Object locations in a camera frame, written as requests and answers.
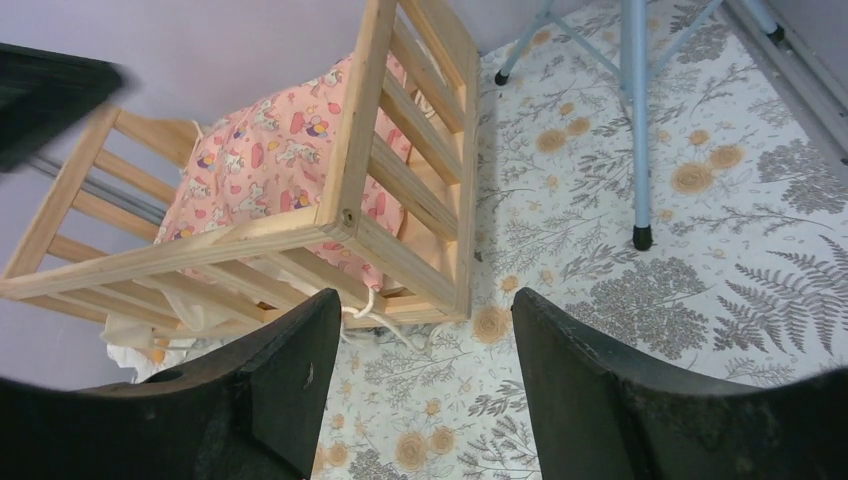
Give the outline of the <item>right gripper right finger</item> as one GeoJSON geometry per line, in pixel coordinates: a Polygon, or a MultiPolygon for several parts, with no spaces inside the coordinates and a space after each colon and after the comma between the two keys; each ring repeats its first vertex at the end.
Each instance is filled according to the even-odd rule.
{"type": "Polygon", "coordinates": [[[758,388],[698,374],[535,291],[511,308],[546,479],[843,479],[847,372],[758,388]]]}

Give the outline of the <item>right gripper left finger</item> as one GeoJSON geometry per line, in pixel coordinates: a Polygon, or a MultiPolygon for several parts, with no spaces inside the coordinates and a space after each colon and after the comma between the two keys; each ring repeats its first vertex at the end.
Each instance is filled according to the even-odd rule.
{"type": "Polygon", "coordinates": [[[324,289],[256,331],[139,384],[1,383],[5,479],[307,479],[336,361],[324,289]]]}

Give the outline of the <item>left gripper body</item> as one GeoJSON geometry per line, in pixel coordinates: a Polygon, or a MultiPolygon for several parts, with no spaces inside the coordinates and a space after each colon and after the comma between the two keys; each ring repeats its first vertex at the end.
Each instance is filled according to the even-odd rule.
{"type": "Polygon", "coordinates": [[[1,45],[1,171],[11,173],[126,85],[103,60],[1,45]]]}

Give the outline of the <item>wooden pet bed frame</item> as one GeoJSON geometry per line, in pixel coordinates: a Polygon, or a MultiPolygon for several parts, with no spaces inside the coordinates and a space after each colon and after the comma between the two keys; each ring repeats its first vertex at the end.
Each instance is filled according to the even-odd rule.
{"type": "Polygon", "coordinates": [[[471,312],[480,58],[443,1],[370,1],[346,77],[341,125],[317,207],[154,243],[195,142],[193,121],[105,105],[88,121],[1,279],[1,295],[153,337],[248,333],[315,291],[363,317],[351,328],[462,321],[471,312]],[[147,220],[80,190],[88,176],[136,198],[147,220]],[[398,200],[398,234],[361,209],[367,177],[398,200]],[[377,267],[375,291],[307,247],[337,242],[377,267]],[[226,321],[184,326],[165,293],[226,321]]]}

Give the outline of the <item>pink patterned bed cushion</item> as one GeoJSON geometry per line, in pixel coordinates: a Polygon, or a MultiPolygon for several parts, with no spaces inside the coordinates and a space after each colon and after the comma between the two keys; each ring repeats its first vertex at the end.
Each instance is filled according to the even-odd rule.
{"type": "MultiPolygon", "coordinates": [[[[265,96],[204,127],[154,243],[317,207],[341,125],[352,57],[351,53],[328,72],[265,96]]],[[[403,206],[370,176],[361,209],[390,233],[399,233],[403,206]]],[[[370,289],[387,288],[385,275],[347,247],[330,241],[307,248],[370,289]]],[[[185,297],[164,295],[190,330],[226,321],[185,297]]],[[[192,339],[178,340],[171,344],[174,347],[166,347],[177,352],[166,354],[151,348],[155,343],[152,327],[112,314],[100,338],[107,343],[110,359],[121,368],[135,370],[133,382],[175,365],[186,357],[187,350],[197,348],[192,339]]]]}

